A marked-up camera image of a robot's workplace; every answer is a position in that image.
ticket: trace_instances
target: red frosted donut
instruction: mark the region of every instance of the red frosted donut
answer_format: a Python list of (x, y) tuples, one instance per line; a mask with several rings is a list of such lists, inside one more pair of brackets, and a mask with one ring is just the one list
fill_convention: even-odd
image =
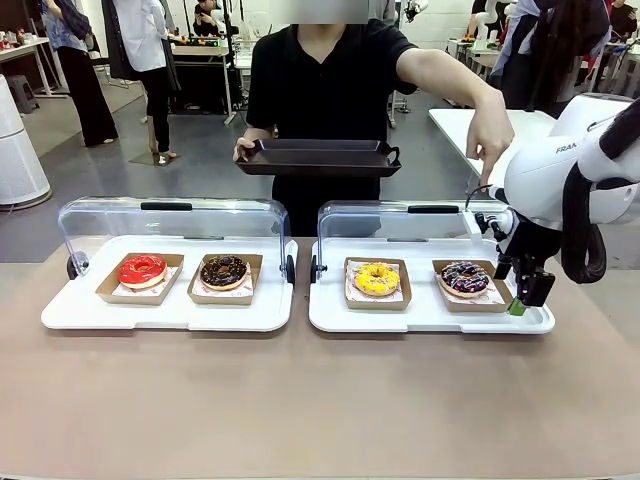
[(167, 272), (167, 262), (155, 255), (139, 255), (130, 258), (118, 274), (118, 280), (125, 287), (140, 290), (160, 283)]

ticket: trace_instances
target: cardboard box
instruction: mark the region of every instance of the cardboard box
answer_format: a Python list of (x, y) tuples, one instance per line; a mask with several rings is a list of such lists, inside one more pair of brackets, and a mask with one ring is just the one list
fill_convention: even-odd
[[(155, 255), (158, 257), (162, 257), (165, 262), (167, 262), (167, 267), (170, 268), (178, 268), (178, 270), (173, 274), (173, 277), (167, 282), (167, 286), (164, 288), (160, 295), (156, 295), (153, 297), (125, 297), (121, 295), (112, 295), (113, 291), (120, 285), (120, 280), (118, 280), (118, 273), (120, 272), (120, 267), (124, 262), (129, 260), (130, 258), (137, 257), (139, 255)], [(159, 307), (164, 302), (164, 299), (169, 295), (169, 291), (171, 287), (176, 283), (180, 273), (182, 272), (182, 266), (184, 264), (184, 255), (164, 255), (159, 253), (129, 253), (127, 254), (121, 261), (118, 263), (116, 268), (114, 268), (111, 273), (104, 279), (104, 281), (100, 284), (100, 286), (96, 289), (96, 293), (107, 303), (117, 303), (117, 304), (125, 304), (125, 305), (148, 305), (152, 307)]]
[(348, 257), (344, 261), (344, 280), (345, 290), (346, 282), (348, 282), (347, 267), (349, 262), (364, 262), (364, 263), (388, 263), (389, 265), (398, 265), (400, 267), (400, 288), (402, 289), (402, 301), (400, 302), (375, 302), (372, 297), (370, 302), (354, 301), (347, 298), (345, 291), (344, 299), (347, 302), (347, 306), (351, 310), (406, 310), (411, 303), (411, 282), (409, 282), (409, 272), (407, 272), (407, 266), (404, 260), (392, 259), (392, 258), (361, 258), (361, 257)]
[(256, 288), (258, 287), (258, 278), (260, 277), (260, 269), (262, 268), (262, 255), (235, 255), (232, 253), (226, 253), (224, 255), (216, 254), (216, 255), (205, 255), (200, 262), (200, 266), (196, 270), (196, 273), (193, 275), (191, 282), (189, 283), (189, 296), (194, 303), (199, 305), (240, 305), (248, 307), (253, 302), (253, 295), (247, 297), (213, 297), (213, 296), (204, 296), (204, 295), (196, 295), (193, 293), (193, 284), (196, 279), (200, 276), (200, 270), (214, 257), (221, 256), (235, 256), (241, 258), (242, 261), (248, 263), (251, 266), (251, 281), (253, 282), (253, 291), (255, 295)]
[[(459, 301), (453, 302), (449, 299), (450, 293), (448, 293), (443, 287), (441, 282), (442, 270), (453, 262), (471, 262), (479, 267), (482, 267), (489, 277), (491, 277), (491, 281), (496, 287), (496, 290), (500, 297), (502, 298), (503, 303), (497, 304), (487, 304), (487, 305), (479, 305), (477, 303), (473, 303), (473, 299), (464, 299), (460, 298)], [(433, 269), (436, 272), (436, 280), (438, 284), (438, 289), (442, 293), (442, 298), (447, 306), (447, 310), (454, 313), (505, 313), (511, 302), (513, 302), (513, 295), (509, 291), (509, 288), (502, 280), (494, 280), (493, 276), (496, 273), (496, 269), (493, 264), (486, 260), (433, 260)]]

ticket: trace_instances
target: white tray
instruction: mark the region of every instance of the white tray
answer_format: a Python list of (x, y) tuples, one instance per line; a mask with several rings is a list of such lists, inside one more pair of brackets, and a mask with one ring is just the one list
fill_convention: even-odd
[[(309, 318), (325, 332), (406, 333), (462, 332), (544, 334), (555, 325), (545, 306), (524, 316), (508, 313), (451, 313), (447, 310), (433, 271), (432, 260), (488, 260), (496, 263), (496, 244), (485, 240), (437, 239), (425, 243), (389, 243), (385, 239), (323, 241), (322, 262), (328, 267), (311, 285)], [(318, 244), (312, 255), (317, 255)], [(347, 257), (400, 258), (407, 265), (413, 300), (403, 312), (349, 310), (344, 299), (344, 260)], [(506, 281), (515, 295), (513, 274)]]
[[(184, 255), (184, 267), (159, 307), (111, 305), (96, 288), (131, 252)], [(262, 270), (250, 307), (196, 305), (187, 289), (208, 253), (262, 255)], [(298, 245), (290, 241), (285, 256), (294, 261)], [(42, 323), (53, 329), (131, 330), (135, 328), (193, 331), (268, 332), (289, 320), (293, 285), (280, 272), (280, 244), (275, 238), (185, 240), (182, 237), (121, 236), (107, 241), (91, 258), (84, 276), (70, 281), (42, 312)]]

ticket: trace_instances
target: yellow frosted donut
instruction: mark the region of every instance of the yellow frosted donut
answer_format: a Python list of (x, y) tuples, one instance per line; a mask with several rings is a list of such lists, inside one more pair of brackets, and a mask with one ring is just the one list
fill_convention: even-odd
[(372, 297), (392, 295), (400, 285), (400, 275), (386, 263), (367, 263), (355, 274), (355, 285), (358, 290)]

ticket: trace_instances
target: hand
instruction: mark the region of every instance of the hand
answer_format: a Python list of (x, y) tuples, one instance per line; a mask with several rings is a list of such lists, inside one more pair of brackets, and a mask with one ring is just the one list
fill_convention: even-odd
[(236, 142), (236, 148), (233, 150), (233, 161), (248, 162), (249, 161), (248, 150), (251, 150), (255, 146), (256, 144), (253, 143), (252, 141), (247, 140), (246, 138), (240, 137)]
[(514, 137), (502, 94), (491, 92), (476, 104), (476, 113), (467, 137), (467, 157), (484, 162), (481, 185), (489, 184), (493, 167)]

